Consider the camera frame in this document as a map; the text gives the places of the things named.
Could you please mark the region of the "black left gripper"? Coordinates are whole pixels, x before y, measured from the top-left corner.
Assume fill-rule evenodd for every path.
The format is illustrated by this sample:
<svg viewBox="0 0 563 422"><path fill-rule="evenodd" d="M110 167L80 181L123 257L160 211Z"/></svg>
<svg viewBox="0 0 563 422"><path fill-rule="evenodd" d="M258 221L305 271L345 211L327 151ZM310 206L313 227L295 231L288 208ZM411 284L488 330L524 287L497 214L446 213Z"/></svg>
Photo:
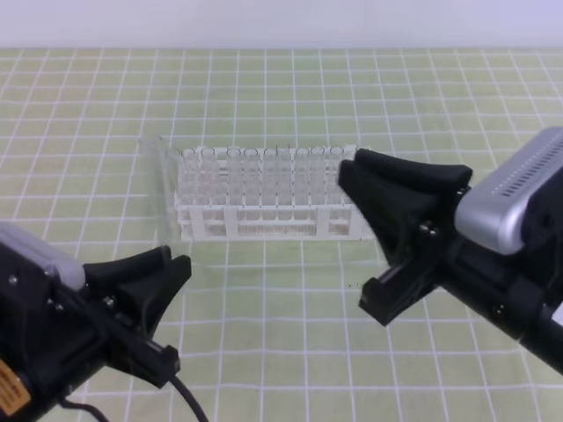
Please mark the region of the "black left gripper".
<svg viewBox="0 0 563 422"><path fill-rule="evenodd" d="M1 419L36 421L102 367L157 388L180 369L156 328L192 275L187 255L158 246L84 264L78 291L27 258L1 249Z"/></svg>

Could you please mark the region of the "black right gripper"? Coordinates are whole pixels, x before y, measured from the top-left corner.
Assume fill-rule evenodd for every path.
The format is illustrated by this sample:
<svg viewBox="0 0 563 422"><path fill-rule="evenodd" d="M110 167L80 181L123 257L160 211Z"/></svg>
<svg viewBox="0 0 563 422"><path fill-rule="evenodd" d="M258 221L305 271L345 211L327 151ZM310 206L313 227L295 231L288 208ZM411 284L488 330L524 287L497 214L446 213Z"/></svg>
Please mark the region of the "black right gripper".
<svg viewBox="0 0 563 422"><path fill-rule="evenodd" d="M431 195L463 191L472 174L463 164L425 164L369 149L358 149L354 161L340 163L340 188L392 266L363 284L359 306L386 326L443 287L561 372L562 323L555 318L562 305L560 184L547 184L532 195L524 216L524 247L513 255L489 251L449 230L429 238L419 254L406 260L420 223L434 209Z"/></svg>

